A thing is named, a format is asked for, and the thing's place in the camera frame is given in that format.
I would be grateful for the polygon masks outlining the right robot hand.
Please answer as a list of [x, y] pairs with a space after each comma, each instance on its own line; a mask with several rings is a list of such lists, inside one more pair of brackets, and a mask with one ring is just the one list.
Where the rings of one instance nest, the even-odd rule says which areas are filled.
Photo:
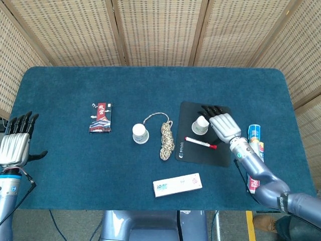
[[222, 142], [228, 144], [234, 138], [241, 137], [241, 129], [221, 106], [201, 105], [201, 108], [198, 113], [205, 118]]

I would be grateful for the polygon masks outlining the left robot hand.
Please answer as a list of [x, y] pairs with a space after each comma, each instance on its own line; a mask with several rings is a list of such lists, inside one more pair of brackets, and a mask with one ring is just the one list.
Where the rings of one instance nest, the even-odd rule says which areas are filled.
[[22, 168], [27, 162], [44, 158], [48, 151], [40, 154], [30, 154], [30, 142], [32, 139], [35, 122], [39, 115], [28, 112], [20, 117], [15, 117], [8, 122], [5, 135], [1, 141], [1, 167]]

